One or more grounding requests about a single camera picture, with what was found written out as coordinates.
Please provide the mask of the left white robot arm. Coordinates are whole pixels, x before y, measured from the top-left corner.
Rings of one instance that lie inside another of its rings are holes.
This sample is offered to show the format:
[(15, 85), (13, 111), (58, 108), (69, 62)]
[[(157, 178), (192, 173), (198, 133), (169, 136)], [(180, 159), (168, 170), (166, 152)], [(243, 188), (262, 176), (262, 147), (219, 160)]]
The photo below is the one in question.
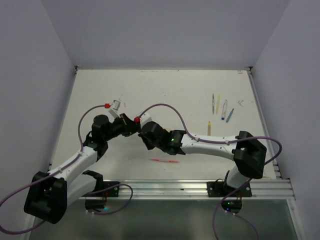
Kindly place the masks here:
[(32, 178), (24, 212), (47, 221), (58, 223), (67, 207), (82, 196), (102, 197), (102, 203), (86, 203), (88, 210), (99, 212), (107, 198), (117, 197), (120, 183), (105, 183), (103, 175), (89, 170), (107, 151), (108, 142), (120, 135), (129, 137), (141, 130), (141, 119), (129, 119), (124, 113), (109, 121), (106, 115), (93, 119), (91, 131), (80, 143), (80, 150), (60, 166), (48, 171), (39, 171)]

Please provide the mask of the blue highlighter pen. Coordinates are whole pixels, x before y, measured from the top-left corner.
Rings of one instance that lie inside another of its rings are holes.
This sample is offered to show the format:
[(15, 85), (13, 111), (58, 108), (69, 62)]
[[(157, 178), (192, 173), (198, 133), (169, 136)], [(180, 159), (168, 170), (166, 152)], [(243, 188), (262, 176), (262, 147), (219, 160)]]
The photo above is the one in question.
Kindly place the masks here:
[(232, 108), (232, 110), (230, 111), (230, 113), (229, 113), (229, 115), (228, 115), (228, 117), (227, 117), (227, 119), (226, 119), (226, 123), (228, 123), (229, 121), (230, 121), (230, 119), (231, 119), (231, 117), (232, 117), (232, 115), (233, 115), (233, 113), (234, 113), (234, 108)]

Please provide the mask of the blue white marker pen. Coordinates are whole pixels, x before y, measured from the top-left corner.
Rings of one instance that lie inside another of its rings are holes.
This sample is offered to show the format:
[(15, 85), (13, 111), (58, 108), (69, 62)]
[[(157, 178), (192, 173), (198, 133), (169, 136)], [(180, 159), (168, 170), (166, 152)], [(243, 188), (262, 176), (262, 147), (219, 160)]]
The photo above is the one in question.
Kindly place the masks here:
[(223, 103), (223, 108), (222, 108), (222, 114), (221, 114), (222, 120), (225, 120), (226, 118), (227, 108), (228, 108), (228, 100), (226, 99)]

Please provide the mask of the yellow gold highlighter pen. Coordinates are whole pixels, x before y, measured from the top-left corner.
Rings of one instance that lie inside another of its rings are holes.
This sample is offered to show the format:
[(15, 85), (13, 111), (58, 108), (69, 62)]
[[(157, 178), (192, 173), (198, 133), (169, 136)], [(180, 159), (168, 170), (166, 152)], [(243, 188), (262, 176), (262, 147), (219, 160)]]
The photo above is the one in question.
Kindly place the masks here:
[(207, 124), (207, 135), (211, 136), (211, 121), (208, 121), (208, 124)]

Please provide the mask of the green thin pen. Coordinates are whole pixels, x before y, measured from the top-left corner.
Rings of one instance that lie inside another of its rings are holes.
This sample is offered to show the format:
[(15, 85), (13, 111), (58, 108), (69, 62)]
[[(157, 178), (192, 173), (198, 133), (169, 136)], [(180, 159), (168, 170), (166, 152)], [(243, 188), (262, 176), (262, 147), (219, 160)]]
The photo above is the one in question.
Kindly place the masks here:
[(212, 114), (215, 114), (215, 95), (214, 93), (212, 94)]

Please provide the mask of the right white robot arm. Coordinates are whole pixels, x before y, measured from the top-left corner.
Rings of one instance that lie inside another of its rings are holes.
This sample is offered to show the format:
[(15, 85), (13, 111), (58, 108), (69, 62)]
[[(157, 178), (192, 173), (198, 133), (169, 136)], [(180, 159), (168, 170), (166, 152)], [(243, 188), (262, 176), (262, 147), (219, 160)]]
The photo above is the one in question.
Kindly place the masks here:
[(233, 161), (235, 166), (226, 173), (222, 185), (227, 196), (235, 196), (247, 180), (263, 178), (267, 148), (247, 131), (223, 137), (192, 135), (186, 130), (167, 131), (150, 121), (138, 136), (148, 150), (157, 148), (169, 155), (200, 154)]

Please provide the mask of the yellow thin pen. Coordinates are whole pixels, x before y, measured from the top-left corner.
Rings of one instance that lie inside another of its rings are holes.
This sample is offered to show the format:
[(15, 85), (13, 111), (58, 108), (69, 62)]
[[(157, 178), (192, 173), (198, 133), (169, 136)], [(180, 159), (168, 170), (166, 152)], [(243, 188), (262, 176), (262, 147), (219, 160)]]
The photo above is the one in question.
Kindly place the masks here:
[(217, 95), (216, 109), (215, 109), (216, 114), (218, 114), (218, 112), (219, 112), (219, 107), (220, 107), (220, 94)]

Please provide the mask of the pink red pen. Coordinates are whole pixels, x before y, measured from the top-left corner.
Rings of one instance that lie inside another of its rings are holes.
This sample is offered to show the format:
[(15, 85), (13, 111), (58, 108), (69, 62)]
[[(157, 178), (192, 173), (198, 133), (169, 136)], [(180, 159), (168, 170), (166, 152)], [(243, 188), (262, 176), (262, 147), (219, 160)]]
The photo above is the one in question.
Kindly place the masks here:
[(178, 160), (171, 160), (171, 159), (159, 159), (159, 158), (150, 158), (150, 161), (159, 162), (159, 163), (170, 163), (170, 164), (179, 164)]

